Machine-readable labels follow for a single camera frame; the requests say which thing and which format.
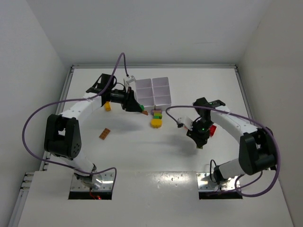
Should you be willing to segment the red rectangular lego brick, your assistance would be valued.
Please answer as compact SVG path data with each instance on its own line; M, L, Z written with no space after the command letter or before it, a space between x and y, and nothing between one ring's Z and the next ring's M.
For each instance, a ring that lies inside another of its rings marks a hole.
M216 131L216 128L217 128L217 126L215 126L215 125L212 125L212 126L210 127L210 129L209 129L209 131L210 131L210 137L213 137L213 136L214 136L214 133L215 133L215 131Z

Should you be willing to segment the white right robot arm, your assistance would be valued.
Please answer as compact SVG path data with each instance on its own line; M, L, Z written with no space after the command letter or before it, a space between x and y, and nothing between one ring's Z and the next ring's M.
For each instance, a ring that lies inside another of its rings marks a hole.
M219 184L239 175L253 175L277 165L277 151L270 137L271 130L258 128L240 117L224 114L229 112L221 100L208 102L206 98L197 99L193 106L200 118L191 123L187 136L202 148L210 137L211 126L218 124L239 143L238 158L218 165L212 176Z

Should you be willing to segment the tan lego plate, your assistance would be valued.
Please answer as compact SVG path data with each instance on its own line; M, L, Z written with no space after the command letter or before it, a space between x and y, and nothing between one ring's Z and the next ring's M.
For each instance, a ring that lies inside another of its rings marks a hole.
M99 138L102 139L102 140L105 140L106 137L109 135L110 133L110 129L108 128L105 128L102 133L99 135Z

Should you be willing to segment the yellow curved lego brick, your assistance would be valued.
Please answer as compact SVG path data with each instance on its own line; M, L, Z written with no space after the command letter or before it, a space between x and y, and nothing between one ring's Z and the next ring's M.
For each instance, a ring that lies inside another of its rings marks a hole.
M110 103L109 103L109 102L106 102L106 103L104 104L104 108L105 108L105 110L106 110L107 112L111 111Z

